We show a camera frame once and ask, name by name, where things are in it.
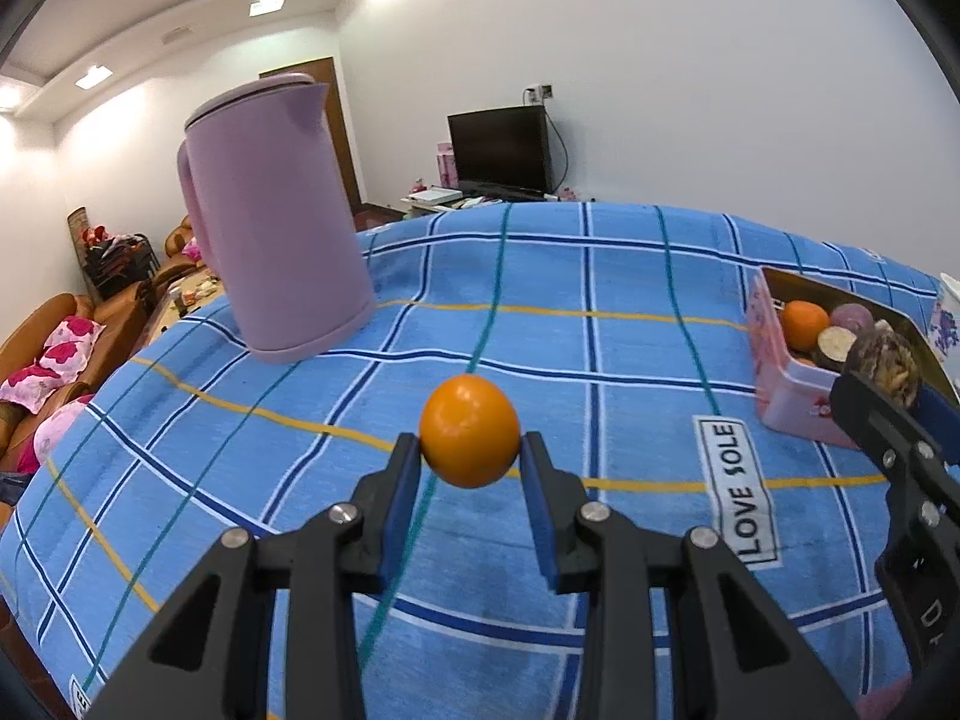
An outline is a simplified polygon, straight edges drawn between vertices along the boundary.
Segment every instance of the metal bolt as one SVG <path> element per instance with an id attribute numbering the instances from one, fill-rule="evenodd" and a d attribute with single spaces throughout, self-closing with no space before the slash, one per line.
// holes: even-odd
<path id="1" fill-rule="evenodd" d="M 580 516 L 587 522 L 603 522 L 610 517 L 610 507 L 600 501 L 590 501 L 580 507 Z"/>
<path id="2" fill-rule="evenodd" d="M 338 525 L 346 525 L 360 517 L 360 509 L 352 503 L 335 503 L 330 507 L 328 516 Z"/>
<path id="3" fill-rule="evenodd" d="M 940 523 L 940 510 L 929 501 L 923 501 L 920 505 L 920 519 L 931 528 L 936 528 Z"/>
<path id="4" fill-rule="evenodd" d="M 933 460 L 933 447 L 927 442 L 917 442 L 917 454 L 924 460 Z"/>
<path id="5" fill-rule="evenodd" d="M 690 531 L 690 541 L 693 542 L 695 547 L 713 549 L 720 543 L 720 536 L 717 536 L 717 531 L 714 531 L 713 528 L 704 528 L 701 526 Z"/>
<path id="6" fill-rule="evenodd" d="M 249 540 L 250 534 L 243 528 L 230 528 L 229 531 L 223 531 L 220 536 L 220 543 L 227 549 L 242 547 Z"/>

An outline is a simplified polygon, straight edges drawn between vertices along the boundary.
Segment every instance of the brown wooden door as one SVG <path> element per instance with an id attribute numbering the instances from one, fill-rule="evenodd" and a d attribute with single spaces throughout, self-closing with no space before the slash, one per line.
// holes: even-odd
<path id="1" fill-rule="evenodd" d="M 261 79 L 266 76 L 276 76 L 279 73 L 306 73 L 315 81 L 328 83 L 330 91 L 326 95 L 325 113 L 330 126 L 330 137 L 333 138 L 333 151 L 337 154 L 340 163 L 340 175 L 344 180 L 344 189 L 347 191 L 347 201 L 350 211 L 356 214 L 361 210 L 360 187 L 357 185 L 357 175 L 353 170 L 353 157 L 350 154 L 350 143 L 347 139 L 347 120 L 344 118 L 344 109 L 340 105 L 340 90 L 337 88 L 337 71 L 333 67 L 333 57 L 314 59 L 311 62 L 301 62 L 299 65 L 290 65 L 285 68 L 261 73 Z"/>

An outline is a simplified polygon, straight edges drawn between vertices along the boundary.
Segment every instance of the coffee table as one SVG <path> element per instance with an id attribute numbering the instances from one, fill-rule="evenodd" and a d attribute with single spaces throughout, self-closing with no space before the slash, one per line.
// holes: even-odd
<path id="1" fill-rule="evenodd" d="M 200 268 L 198 271 L 193 271 L 192 274 L 184 276 L 184 278 L 171 282 L 163 298 L 160 298 L 160 303 L 157 303 L 157 307 L 154 309 L 150 320 L 147 322 L 147 326 L 143 331 L 143 335 L 140 337 L 140 343 L 137 344 L 136 350 L 139 351 L 139 349 L 142 349 L 144 346 L 156 341 L 157 338 L 181 319 L 172 298 L 174 287 L 179 287 L 182 292 L 187 293 L 195 290 L 200 284 L 203 284 L 203 282 L 211 277 L 216 277 L 213 271 L 210 271 L 208 268 Z M 205 295 L 203 298 L 198 298 L 197 302 L 187 309 L 187 314 L 192 314 L 196 309 L 213 303 L 214 300 L 225 293 L 224 283 L 222 281 L 217 282 L 217 288 L 213 290 L 213 293 Z"/>

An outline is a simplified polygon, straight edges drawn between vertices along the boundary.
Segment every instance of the orange fruit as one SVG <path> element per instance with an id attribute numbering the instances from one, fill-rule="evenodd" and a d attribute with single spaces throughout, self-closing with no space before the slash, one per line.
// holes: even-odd
<path id="1" fill-rule="evenodd" d="M 791 300 L 781 312 L 786 346 L 798 352 L 808 352 L 817 346 L 817 336 L 830 327 L 829 314 L 816 303 Z"/>
<path id="2" fill-rule="evenodd" d="M 463 373 L 427 399 L 419 440 L 426 463 L 440 479 L 458 488 L 482 488 L 514 463 L 520 420 L 498 386 Z"/>

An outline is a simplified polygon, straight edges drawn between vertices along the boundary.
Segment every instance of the monitor screen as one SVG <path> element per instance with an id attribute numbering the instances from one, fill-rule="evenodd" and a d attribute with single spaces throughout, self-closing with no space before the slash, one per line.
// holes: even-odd
<path id="1" fill-rule="evenodd" d="M 521 105 L 448 117 L 462 191 L 553 191 L 546 112 Z"/>

